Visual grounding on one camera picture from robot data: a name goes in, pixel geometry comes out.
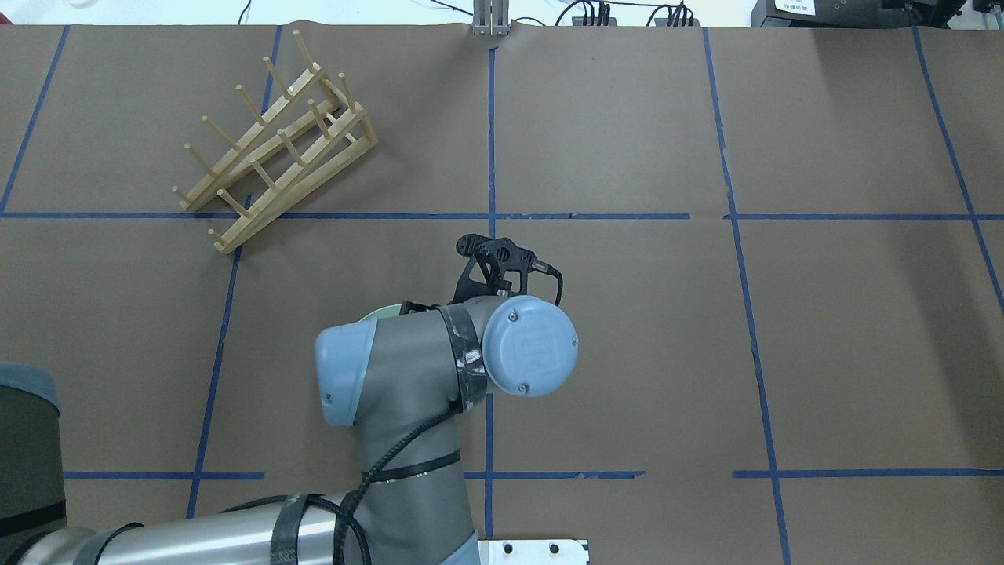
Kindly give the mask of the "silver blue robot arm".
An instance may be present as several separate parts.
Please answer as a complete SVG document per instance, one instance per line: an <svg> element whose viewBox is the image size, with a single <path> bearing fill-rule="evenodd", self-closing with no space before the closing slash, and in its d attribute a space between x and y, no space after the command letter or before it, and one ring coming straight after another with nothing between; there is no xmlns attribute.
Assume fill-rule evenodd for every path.
<svg viewBox="0 0 1004 565"><path fill-rule="evenodd" d="M315 341L317 387L326 422L355 434L354 490L281 494L100 533L67 523L53 377L3 363L2 562L478 564L454 419L490 389L552 393L578 353L568 315L532 296L333 326Z"/></svg>

